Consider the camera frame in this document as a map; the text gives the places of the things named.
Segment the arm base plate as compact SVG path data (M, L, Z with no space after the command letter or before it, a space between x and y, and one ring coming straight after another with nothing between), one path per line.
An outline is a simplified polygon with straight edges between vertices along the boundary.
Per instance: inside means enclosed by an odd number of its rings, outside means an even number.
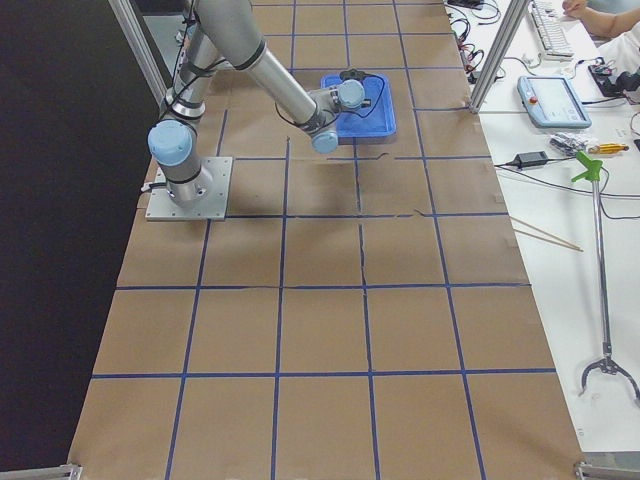
M226 217L233 157L201 157L199 175L189 183L169 182L160 167L150 190L149 221L223 221Z

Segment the person forearm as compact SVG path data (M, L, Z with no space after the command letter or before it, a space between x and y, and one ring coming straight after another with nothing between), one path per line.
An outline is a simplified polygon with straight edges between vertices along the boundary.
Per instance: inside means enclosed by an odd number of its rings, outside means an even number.
M592 35L615 38L630 31L639 22L639 9L623 13L605 13L587 6L586 1L563 1L564 14L580 20Z

